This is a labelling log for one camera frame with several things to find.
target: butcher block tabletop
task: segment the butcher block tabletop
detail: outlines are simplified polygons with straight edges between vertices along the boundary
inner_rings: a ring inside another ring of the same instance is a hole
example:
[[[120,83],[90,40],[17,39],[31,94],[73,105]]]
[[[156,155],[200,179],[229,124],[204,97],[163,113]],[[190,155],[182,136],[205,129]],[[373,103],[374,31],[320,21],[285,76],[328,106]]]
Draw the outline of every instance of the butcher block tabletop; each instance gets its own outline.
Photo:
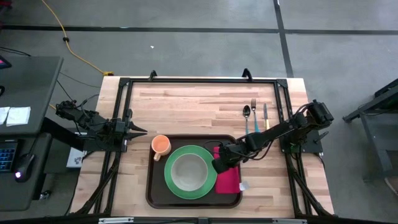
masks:
[[[112,118],[120,77],[105,77],[96,111]],[[304,81],[288,78],[293,112],[308,103]],[[282,104],[285,100],[280,91]],[[121,100],[121,117],[126,88]],[[241,203],[227,209],[155,209],[146,201],[147,169],[150,142],[158,134],[229,134],[245,135],[244,105],[257,101],[257,122],[265,131],[263,105],[267,104],[270,127],[279,123],[274,87],[263,83],[134,83],[130,108],[132,121],[148,130],[148,135],[134,138],[122,154],[112,216],[134,217],[294,217],[285,157],[275,141],[261,161],[241,164],[241,178],[249,188],[243,191]],[[254,116],[249,117],[249,131],[254,132]],[[104,152],[94,152],[83,161],[75,189],[71,212],[77,211],[98,186]],[[302,155],[308,188],[333,213],[328,184],[322,163],[313,154]],[[301,190],[297,191],[304,211]],[[102,209],[108,188],[104,191]]]

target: spoon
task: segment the spoon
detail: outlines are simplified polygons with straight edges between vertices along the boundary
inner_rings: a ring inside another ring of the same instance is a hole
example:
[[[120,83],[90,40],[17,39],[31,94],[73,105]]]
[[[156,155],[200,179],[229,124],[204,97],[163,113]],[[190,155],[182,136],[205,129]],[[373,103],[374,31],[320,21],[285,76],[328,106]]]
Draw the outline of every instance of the spoon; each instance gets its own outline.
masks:
[[[246,118],[246,134],[249,134],[249,129],[248,129],[248,117],[250,116],[250,106],[246,105],[243,108],[243,116]]]

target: computer mouse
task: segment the computer mouse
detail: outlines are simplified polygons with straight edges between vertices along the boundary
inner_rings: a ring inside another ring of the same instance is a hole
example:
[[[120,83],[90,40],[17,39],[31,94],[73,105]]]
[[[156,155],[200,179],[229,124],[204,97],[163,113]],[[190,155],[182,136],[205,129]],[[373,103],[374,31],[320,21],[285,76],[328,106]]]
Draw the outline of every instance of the computer mouse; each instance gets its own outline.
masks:
[[[34,158],[35,155],[27,153],[17,159],[14,173],[16,182],[23,183],[29,180]]]

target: concrete floor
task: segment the concrete floor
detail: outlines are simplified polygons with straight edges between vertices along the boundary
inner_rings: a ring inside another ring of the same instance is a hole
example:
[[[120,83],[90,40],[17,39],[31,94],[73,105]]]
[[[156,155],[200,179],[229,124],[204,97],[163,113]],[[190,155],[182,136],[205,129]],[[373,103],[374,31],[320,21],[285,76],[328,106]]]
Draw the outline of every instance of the concrete floor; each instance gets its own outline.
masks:
[[[277,29],[273,0],[49,0],[66,26],[196,27]],[[394,0],[279,0],[286,29],[396,30]],[[0,18],[5,24],[57,25],[41,1],[16,1]],[[72,48],[117,75],[238,77],[249,68],[256,77],[286,77],[279,34],[206,32],[68,32]],[[102,75],[68,53],[58,31],[2,30],[0,46],[32,55],[60,55],[62,72],[92,85]],[[326,176],[335,213],[341,217],[398,222],[398,198],[383,180],[365,184],[375,169],[359,120],[342,116],[371,99],[398,77],[396,35],[286,35],[294,77],[304,78],[308,97],[324,101],[336,118],[323,139]],[[60,75],[78,101],[99,92]],[[66,100],[56,87],[52,103]],[[88,109],[95,108],[95,101]],[[47,116],[65,127],[73,123]],[[63,215],[77,173],[56,175],[53,197],[26,212],[0,213],[0,219]]]

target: pink napkin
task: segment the pink napkin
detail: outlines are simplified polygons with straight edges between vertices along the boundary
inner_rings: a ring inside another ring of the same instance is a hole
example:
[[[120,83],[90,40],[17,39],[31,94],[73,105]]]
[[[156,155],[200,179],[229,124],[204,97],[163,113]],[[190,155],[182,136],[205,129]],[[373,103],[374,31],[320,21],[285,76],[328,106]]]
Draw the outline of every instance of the pink napkin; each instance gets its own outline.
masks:
[[[219,147],[214,147],[214,158],[220,157],[218,155]],[[239,169],[238,167],[229,168],[226,172],[217,175],[216,179],[216,193],[218,194],[237,194],[239,189]]]

